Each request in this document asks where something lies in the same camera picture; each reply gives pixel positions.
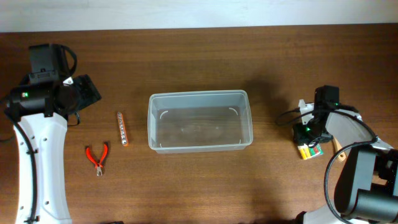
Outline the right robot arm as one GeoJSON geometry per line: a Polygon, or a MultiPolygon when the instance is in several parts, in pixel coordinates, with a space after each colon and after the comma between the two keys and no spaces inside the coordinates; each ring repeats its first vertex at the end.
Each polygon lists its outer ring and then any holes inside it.
{"type": "Polygon", "coordinates": [[[397,149],[382,141],[339,89],[321,86],[313,103],[299,101],[293,141],[303,159],[321,153],[321,143],[340,143],[326,167],[325,206],[302,211],[294,223],[397,223],[397,149]]]}

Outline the clear plastic container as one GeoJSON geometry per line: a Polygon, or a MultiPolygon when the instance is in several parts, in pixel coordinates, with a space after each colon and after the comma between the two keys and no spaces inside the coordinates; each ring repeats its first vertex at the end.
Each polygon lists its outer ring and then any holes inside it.
{"type": "Polygon", "coordinates": [[[159,154],[236,151],[254,140],[244,90],[158,93],[149,98],[149,147],[159,154]]]}

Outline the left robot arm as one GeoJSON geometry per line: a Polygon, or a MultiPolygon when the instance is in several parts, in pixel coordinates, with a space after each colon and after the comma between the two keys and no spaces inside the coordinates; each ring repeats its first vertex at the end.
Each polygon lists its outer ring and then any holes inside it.
{"type": "Polygon", "coordinates": [[[101,99],[88,75],[75,77],[77,59],[67,46],[29,47],[31,72],[6,96],[19,152],[16,223],[71,223],[64,144],[68,118],[101,99]]]}

